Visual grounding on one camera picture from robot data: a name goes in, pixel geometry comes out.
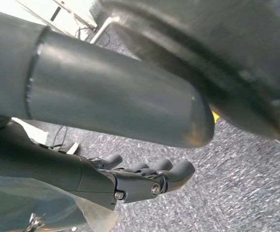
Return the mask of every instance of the black wire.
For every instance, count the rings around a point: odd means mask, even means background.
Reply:
[[[54,145],[57,135],[60,133],[60,131],[61,131],[63,129],[63,127],[66,127],[65,134],[64,134],[64,137],[63,138],[63,141],[60,144]],[[59,146],[60,147],[59,149],[61,149],[63,147],[63,145],[64,145],[65,139],[67,135],[67,130],[68,130],[68,127],[66,127],[66,126],[60,126],[60,129],[58,129],[58,131],[54,136],[54,142],[52,143],[52,146],[51,146],[51,148],[54,148],[54,147],[58,147]]]
[[[100,28],[94,28],[94,27],[79,28],[79,29],[76,30],[76,32],[75,33],[75,37],[77,37],[76,34],[79,32],[78,33],[78,38],[80,39],[80,31],[84,30],[84,29],[90,29],[90,30],[92,30],[92,32],[95,32],[96,30],[97,30],[97,29],[99,30]],[[108,46],[111,42],[111,37],[110,37],[110,35],[109,35],[108,32],[105,31],[104,34],[108,36],[108,41],[105,45],[103,45],[102,47]],[[85,41],[87,41],[88,39],[89,39],[90,36],[91,35],[88,35],[88,37],[86,37],[85,39]]]

